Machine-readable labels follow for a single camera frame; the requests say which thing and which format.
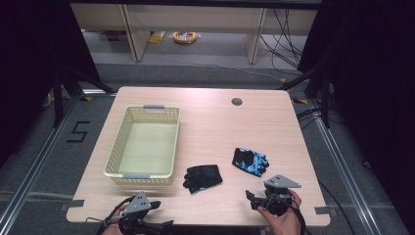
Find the aluminium floor rail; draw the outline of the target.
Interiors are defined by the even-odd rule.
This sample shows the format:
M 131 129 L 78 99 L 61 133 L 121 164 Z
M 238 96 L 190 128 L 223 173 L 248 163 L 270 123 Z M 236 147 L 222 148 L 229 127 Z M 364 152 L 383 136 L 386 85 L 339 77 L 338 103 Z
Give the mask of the aluminium floor rail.
M 0 215 L 0 235 L 8 235 L 9 231 L 11 230 L 16 218 L 22 210 L 23 204 L 28 197 L 29 192 L 31 191 L 42 169 L 50 158 L 51 153 L 67 124 L 69 115 L 75 107 L 77 101 L 78 96 L 72 96 L 69 98 L 61 119 L 54 124 L 46 141 L 42 145 L 40 152 L 37 154 L 36 158 L 28 169 L 28 172 L 24 176 L 23 182 L 13 194 L 13 197 L 10 199 L 4 212 Z
M 334 160 L 351 205 L 367 235 L 407 235 L 395 207 L 373 170 L 361 163 L 362 155 L 348 129 L 336 120 L 330 128 L 317 116 L 316 126 Z

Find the beige shelf unit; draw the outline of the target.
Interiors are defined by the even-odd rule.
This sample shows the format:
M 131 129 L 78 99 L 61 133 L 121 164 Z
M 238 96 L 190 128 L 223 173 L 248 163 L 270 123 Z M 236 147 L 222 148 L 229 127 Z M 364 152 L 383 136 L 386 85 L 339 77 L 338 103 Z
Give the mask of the beige shelf unit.
M 307 36 L 314 10 L 72 3 L 82 29 L 123 30 L 132 58 L 142 60 L 152 31 L 239 33 L 253 64 L 262 34 Z

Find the person's right hand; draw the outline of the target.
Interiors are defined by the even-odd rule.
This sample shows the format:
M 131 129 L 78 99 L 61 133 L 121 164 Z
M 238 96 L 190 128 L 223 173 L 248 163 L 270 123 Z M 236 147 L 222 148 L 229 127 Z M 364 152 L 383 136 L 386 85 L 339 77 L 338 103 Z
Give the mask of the person's right hand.
M 301 198 L 294 190 L 291 190 L 290 194 L 294 200 L 292 206 L 281 216 L 271 214 L 262 207 L 257 208 L 257 211 L 269 223 L 269 225 L 265 227 L 266 231 L 272 232 L 274 235 L 301 235 L 301 222 L 297 216 L 297 212 L 300 209 Z

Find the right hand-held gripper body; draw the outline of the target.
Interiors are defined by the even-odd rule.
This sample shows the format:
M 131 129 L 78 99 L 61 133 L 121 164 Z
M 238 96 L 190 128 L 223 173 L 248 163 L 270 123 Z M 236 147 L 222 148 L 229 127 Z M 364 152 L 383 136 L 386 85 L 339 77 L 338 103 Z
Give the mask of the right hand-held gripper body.
M 264 181 L 265 198 L 260 205 L 271 214 L 283 215 L 293 202 L 291 188 L 300 188 L 296 181 L 277 174 Z

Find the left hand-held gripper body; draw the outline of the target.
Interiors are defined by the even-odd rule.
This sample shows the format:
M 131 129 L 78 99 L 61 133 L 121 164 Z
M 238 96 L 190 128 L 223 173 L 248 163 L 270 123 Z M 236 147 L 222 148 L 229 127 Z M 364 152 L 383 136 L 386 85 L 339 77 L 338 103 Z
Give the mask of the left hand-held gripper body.
M 154 225 L 144 221 L 151 210 L 150 203 L 144 192 L 133 197 L 118 221 L 119 230 L 123 235 L 155 235 L 158 232 Z

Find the pale yellow plastic basket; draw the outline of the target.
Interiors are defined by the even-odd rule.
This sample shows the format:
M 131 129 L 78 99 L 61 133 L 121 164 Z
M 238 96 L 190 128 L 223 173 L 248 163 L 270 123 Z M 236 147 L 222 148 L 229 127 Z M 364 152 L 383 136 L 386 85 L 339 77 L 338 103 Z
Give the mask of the pale yellow plastic basket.
M 179 124 L 180 109 L 177 107 L 127 107 L 104 175 L 118 185 L 170 185 Z

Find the person's left hand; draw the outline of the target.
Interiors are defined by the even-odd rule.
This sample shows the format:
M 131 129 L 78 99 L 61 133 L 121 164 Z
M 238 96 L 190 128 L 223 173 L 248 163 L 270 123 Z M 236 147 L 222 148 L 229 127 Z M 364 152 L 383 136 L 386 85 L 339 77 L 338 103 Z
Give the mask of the person's left hand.
M 124 204 L 116 209 L 114 215 L 122 215 L 123 211 L 126 209 L 127 204 Z M 118 224 L 116 222 L 110 223 L 108 226 L 104 226 L 100 229 L 98 235 L 123 235 L 119 230 Z

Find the black metal stand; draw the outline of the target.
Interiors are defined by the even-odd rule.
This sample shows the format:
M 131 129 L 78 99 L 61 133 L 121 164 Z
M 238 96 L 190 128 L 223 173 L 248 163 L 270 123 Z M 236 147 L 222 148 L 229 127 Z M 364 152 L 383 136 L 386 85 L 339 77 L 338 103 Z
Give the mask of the black metal stand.
M 69 66 L 60 66 L 55 69 L 53 75 L 53 93 L 55 121 L 54 127 L 57 127 L 64 118 L 63 94 L 61 86 L 64 86 L 71 97 L 80 96 L 83 91 L 78 83 L 79 80 L 86 81 L 89 84 L 103 90 L 105 93 L 115 94 L 116 89 L 104 84 L 100 77 L 89 76 L 81 70 Z
M 322 69 L 314 68 L 306 73 L 300 75 L 293 81 L 283 84 L 280 87 L 280 90 L 288 91 L 289 89 L 295 87 L 303 81 L 309 80 L 308 85 L 304 90 L 304 94 L 307 98 L 315 98 L 318 94 L 321 95 L 321 115 L 322 121 L 327 128 L 330 127 L 329 124 L 329 76 Z

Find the yellow packet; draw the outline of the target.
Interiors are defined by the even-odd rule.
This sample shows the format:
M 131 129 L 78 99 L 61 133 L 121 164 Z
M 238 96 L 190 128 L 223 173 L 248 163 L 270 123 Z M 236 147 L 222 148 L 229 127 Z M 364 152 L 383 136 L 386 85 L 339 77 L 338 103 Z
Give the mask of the yellow packet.
M 154 31 L 151 33 L 148 42 L 149 43 L 156 43 L 156 44 L 160 44 L 162 43 L 163 39 L 165 36 L 165 32 L 164 31 Z

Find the blue and black glove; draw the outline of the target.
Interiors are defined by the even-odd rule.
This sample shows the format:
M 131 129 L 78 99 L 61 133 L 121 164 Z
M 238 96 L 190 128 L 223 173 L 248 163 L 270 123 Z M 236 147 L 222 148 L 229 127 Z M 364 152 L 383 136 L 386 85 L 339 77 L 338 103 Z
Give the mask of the blue and black glove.
M 269 161 L 262 153 L 245 148 L 236 148 L 232 165 L 244 172 L 261 177 L 269 167 Z

